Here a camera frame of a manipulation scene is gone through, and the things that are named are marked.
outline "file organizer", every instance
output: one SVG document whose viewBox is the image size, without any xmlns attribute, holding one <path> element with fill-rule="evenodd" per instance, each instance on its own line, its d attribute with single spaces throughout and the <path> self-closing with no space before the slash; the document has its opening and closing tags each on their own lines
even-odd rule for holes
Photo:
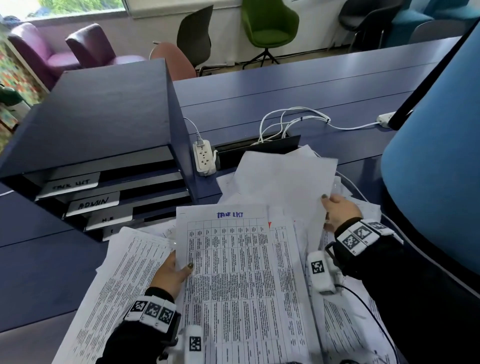
<svg viewBox="0 0 480 364">
<path fill-rule="evenodd" d="M 163 59 L 64 73 L 0 155 L 0 180 L 94 239 L 197 201 Z"/>
</svg>

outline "blue chair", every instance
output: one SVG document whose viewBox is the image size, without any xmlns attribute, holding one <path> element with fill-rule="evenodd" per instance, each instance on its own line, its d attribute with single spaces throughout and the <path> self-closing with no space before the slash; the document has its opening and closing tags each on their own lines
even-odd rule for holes
<svg viewBox="0 0 480 364">
<path fill-rule="evenodd" d="M 423 14 L 427 4 L 425 0 L 407 0 L 404 2 L 402 9 L 392 20 L 392 27 L 388 33 L 385 47 L 407 44 L 417 26 L 433 20 L 431 16 Z"/>
<path fill-rule="evenodd" d="M 470 27 L 480 18 L 480 10 L 468 6 L 468 0 L 431 0 L 425 14 L 435 19 L 462 20 Z"/>
</svg>

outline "teal armchair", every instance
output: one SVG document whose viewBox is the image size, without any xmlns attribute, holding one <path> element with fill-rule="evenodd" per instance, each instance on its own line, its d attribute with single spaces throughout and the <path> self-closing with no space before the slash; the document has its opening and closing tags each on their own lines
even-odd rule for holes
<svg viewBox="0 0 480 364">
<path fill-rule="evenodd" d="M 267 56 L 272 63 L 279 64 L 268 49 L 284 46 L 295 38 L 300 21 L 298 14 L 282 0 L 243 0 L 241 17 L 250 43 L 258 48 L 265 48 L 262 53 L 244 64 L 243 69 L 261 56 L 263 59 L 260 67 Z"/>
</svg>

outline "purple armchair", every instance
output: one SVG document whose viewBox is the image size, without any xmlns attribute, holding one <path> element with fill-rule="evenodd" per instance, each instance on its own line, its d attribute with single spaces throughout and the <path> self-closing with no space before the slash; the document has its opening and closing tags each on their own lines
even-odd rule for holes
<svg viewBox="0 0 480 364">
<path fill-rule="evenodd" d="M 117 57 L 103 29 L 98 24 L 77 30 L 68 36 L 66 42 L 84 68 L 146 60 L 141 56 L 134 55 Z"/>
<path fill-rule="evenodd" d="M 8 40 L 49 90 L 64 71 L 81 68 L 72 52 L 55 53 L 33 24 L 23 23 L 15 27 Z"/>
</svg>

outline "window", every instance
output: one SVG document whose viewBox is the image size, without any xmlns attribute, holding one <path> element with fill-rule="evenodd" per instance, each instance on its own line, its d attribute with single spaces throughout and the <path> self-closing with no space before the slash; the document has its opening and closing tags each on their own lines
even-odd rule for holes
<svg viewBox="0 0 480 364">
<path fill-rule="evenodd" d="M 4 24 L 115 9 L 124 9 L 122 0 L 0 0 Z"/>
</svg>

